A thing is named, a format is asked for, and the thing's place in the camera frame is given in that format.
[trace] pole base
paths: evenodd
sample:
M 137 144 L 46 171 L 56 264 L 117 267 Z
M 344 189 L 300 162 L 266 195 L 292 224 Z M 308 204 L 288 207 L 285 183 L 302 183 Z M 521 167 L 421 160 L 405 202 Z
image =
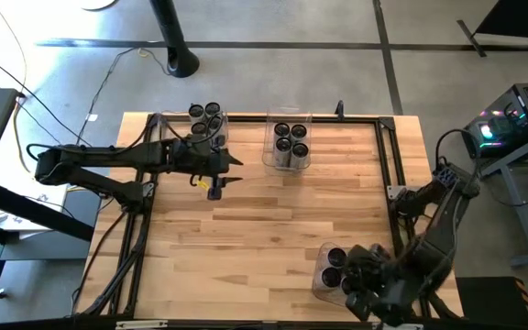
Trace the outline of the pole base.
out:
M 188 48 L 170 48 L 169 65 L 167 67 L 170 75 L 176 78 L 186 78 L 199 70 L 199 58 Z

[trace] clear plastic container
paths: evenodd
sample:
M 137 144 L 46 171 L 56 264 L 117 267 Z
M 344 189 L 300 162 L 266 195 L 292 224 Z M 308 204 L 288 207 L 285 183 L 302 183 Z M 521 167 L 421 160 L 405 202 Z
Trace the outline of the clear plastic container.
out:
M 297 107 L 271 108 L 266 116 L 262 162 L 271 169 L 302 171 L 311 165 L 313 115 Z
M 189 108 L 189 120 L 191 125 L 189 131 L 201 136 L 211 138 L 213 148 L 227 148 L 228 118 L 227 112 L 217 103 L 211 102 L 203 107 L 200 104 L 192 104 Z
M 337 260 L 346 262 L 346 251 L 343 248 L 333 243 L 325 243 L 319 248 L 313 274 L 312 291 L 317 299 L 346 306 L 347 295 L 342 289 L 345 278 L 342 271 L 344 265 L 336 262 Z

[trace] white cable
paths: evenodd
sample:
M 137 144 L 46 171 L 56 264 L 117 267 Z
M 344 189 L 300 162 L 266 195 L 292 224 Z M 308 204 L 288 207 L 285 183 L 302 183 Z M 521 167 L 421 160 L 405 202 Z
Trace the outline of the white cable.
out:
M 1 10 L 0 10 L 0 17 L 1 19 L 4 20 L 5 25 L 7 26 L 7 29 L 9 29 L 9 32 L 11 32 L 12 36 L 16 40 L 16 44 L 17 44 L 17 47 L 19 48 L 19 52 L 22 54 L 22 61 L 24 62 L 24 80 L 22 81 L 22 84 L 21 84 L 20 93 L 23 94 L 24 86 L 26 85 L 26 79 L 28 78 L 28 64 L 26 63 L 26 54 L 24 53 L 24 49 L 22 48 L 22 45 L 19 42 L 19 39 L 17 38 L 16 33 L 14 32 L 14 29 L 12 29 L 9 23 L 7 23 L 6 17 L 3 15 Z M 19 115 L 20 109 L 21 107 L 19 106 L 19 103 L 16 103 L 16 108 L 14 109 L 14 114 L 12 117 L 12 120 L 13 120 L 12 128 L 14 131 L 14 137 L 16 139 L 17 155 L 19 157 L 19 162 L 24 168 L 24 170 L 26 170 L 26 172 L 30 174 L 31 176 L 31 172 L 28 169 L 28 166 L 26 165 L 26 161 L 24 160 L 24 154 L 22 153 L 21 145 L 19 144 L 19 134 L 17 132 L 17 115 Z

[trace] desk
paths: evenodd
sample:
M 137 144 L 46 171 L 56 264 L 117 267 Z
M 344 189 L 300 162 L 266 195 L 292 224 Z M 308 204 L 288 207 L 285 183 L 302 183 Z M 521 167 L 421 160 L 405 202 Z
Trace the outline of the desk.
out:
M 17 97 L 16 90 L 0 89 L 0 139 L 14 111 Z M 98 208 L 98 199 L 92 198 L 90 192 L 82 192 L 79 195 L 84 197 L 74 195 L 80 207 L 78 211 L 86 210 L 87 206 L 93 210 Z M 94 231 L 94 215 L 73 211 L 83 219 L 76 220 L 1 186 L 0 209 L 54 230 L 18 240 L 17 232 L 0 229 L 0 276 L 6 261 L 9 260 L 84 259 L 86 256 Z
M 125 113 L 117 145 L 131 143 L 147 116 Z M 398 116 L 395 123 L 407 184 L 428 183 L 418 118 Z M 261 161 L 264 130 L 262 123 L 229 124 L 230 152 L 245 165 L 228 176 L 244 180 L 224 188 L 221 201 L 207 201 L 204 190 L 189 185 L 188 175 L 159 176 L 135 318 L 356 321 L 345 307 L 313 296 L 312 273 L 325 242 L 392 247 L 374 126 L 313 124 L 312 164 L 296 177 L 267 173 Z M 110 173 L 122 182 L 134 176 L 130 169 Z M 101 212 L 90 254 L 119 214 L 116 203 Z M 417 231 L 424 226 L 423 221 Z M 102 246 L 79 311 L 114 274 L 124 228 L 120 223 Z M 462 314 L 453 274 L 439 295 Z

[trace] black pole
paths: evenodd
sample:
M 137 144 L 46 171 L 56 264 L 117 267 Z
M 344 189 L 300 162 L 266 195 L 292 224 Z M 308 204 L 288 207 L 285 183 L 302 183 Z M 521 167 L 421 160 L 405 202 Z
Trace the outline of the black pole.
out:
M 150 119 L 152 118 L 152 115 L 148 115 L 148 118 L 146 119 L 146 126 L 149 125 Z M 142 142 L 150 142 L 152 138 L 152 127 L 146 130 L 144 133 L 144 139 Z M 144 180 L 144 172 L 142 170 L 137 170 L 136 172 L 136 182 L 142 182 Z M 127 221 L 126 221 L 126 230 L 124 232 L 124 238 L 121 242 L 121 248 L 119 249 L 119 259 L 117 260 L 117 268 L 119 269 L 121 265 L 124 263 L 124 261 L 127 258 L 127 255 L 129 254 L 129 246 L 132 240 L 132 235 L 134 234 L 134 224 L 136 222 L 136 216 L 137 214 L 128 214 L 127 215 Z M 109 313 L 110 314 L 117 314 L 117 309 L 119 307 L 119 300 L 121 299 L 121 288 L 123 283 L 119 283 L 117 285 L 117 288 L 115 289 L 115 293 L 113 297 L 111 297 L 111 302 L 109 303 Z
M 184 42 L 174 3 L 172 0 L 150 0 L 150 4 L 169 52 L 167 70 L 177 78 L 192 75 L 199 69 L 199 59 Z
M 391 185 L 391 173 L 389 172 L 388 159 L 386 157 L 386 148 L 384 147 L 384 137 L 382 136 L 382 125 L 379 121 L 374 123 L 374 131 L 376 132 L 376 144 L 378 145 L 378 155 L 380 159 L 380 171 L 382 172 L 382 184 L 384 185 L 384 195 L 387 201 L 387 213 L 390 223 L 390 234 L 392 236 L 392 246 L 394 247 L 395 257 L 399 257 L 404 249 L 402 243 L 401 230 L 399 228 L 399 220 L 394 210 L 390 207 L 388 187 Z
M 402 167 L 401 150 L 399 149 L 399 139 L 396 136 L 396 126 L 389 128 L 390 145 L 392 146 L 392 158 L 394 159 L 394 169 L 396 171 L 397 182 L 399 185 L 405 185 L 404 169 Z M 407 231 L 407 238 L 409 242 L 415 236 L 414 223 L 410 218 L 404 219 L 404 227 Z M 419 305 L 421 307 L 422 317 L 431 317 L 431 308 L 426 297 L 421 295 L 419 297 Z
M 158 185 L 158 174 L 152 174 L 150 176 L 150 182 L 154 182 L 154 189 L 156 189 L 156 186 Z M 147 209 L 144 212 L 144 218 L 142 219 L 142 225 L 140 227 L 140 232 L 142 230 L 145 230 L 146 235 L 148 235 L 150 219 L 152 217 L 152 208 L 154 206 L 154 196 L 156 196 L 156 194 L 153 192 L 149 198 L 148 205 L 146 205 Z M 134 274 L 132 275 L 132 283 L 129 287 L 129 296 L 127 297 L 127 305 L 126 305 L 126 310 L 125 310 L 126 313 L 127 312 L 133 313 L 136 311 L 136 303 L 138 302 L 139 282 L 142 276 L 142 266 L 144 265 L 144 254 L 146 253 L 147 243 L 148 243 L 148 239 L 146 238 L 144 240 L 144 244 L 142 245 L 142 254 L 136 260 L 136 265 L 134 266 Z
M 91 241 L 93 237 L 94 229 L 90 225 L 31 201 L 1 186 L 0 210 L 85 241 Z

